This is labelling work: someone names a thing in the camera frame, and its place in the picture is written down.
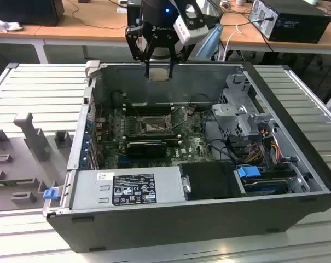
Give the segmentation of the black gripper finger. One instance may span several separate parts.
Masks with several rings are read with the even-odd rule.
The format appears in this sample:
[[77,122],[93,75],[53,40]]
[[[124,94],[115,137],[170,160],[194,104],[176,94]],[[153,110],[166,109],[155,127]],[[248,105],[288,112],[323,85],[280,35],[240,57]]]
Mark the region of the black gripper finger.
[[195,48],[195,45],[189,45],[189,46],[183,46],[183,48],[180,50],[179,53],[176,53],[175,51],[175,43],[173,41],[167,42],[167,47],[170,54],[170,63],[169,63],[169,74],[168,79],[171,79],[173,76],[173,67],[175,64],[178,64],[180,62],[186,62],[192,53],[193,49]]
[[[141,50],[138,46],[138,41],[141,37],[147,41],[144,50]],[[142,25],[138,27],[127,27],[125,38],[133,59],[145,63],[146,70],[144,76],[149,78],[150,58],[154,51],[153,25],[148,22],[143,22]]]

